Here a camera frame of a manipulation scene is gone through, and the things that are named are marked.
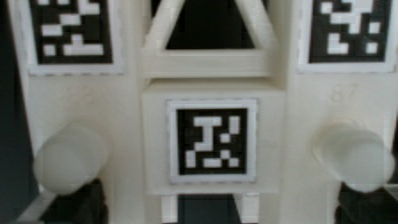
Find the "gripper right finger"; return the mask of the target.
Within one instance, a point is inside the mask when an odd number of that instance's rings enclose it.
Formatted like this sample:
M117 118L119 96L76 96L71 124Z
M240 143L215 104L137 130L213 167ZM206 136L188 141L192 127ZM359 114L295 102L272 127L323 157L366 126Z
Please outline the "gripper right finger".
M398 224L398 201L384 188L363 193L341 185L334 224Z

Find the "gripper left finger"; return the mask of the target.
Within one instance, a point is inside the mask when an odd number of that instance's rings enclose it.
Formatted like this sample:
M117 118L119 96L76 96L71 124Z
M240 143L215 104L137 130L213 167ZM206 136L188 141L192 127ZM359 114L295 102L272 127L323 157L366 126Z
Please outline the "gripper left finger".
M43 191L16 218L16 224L108 224L101 181L94 180L66 196Z

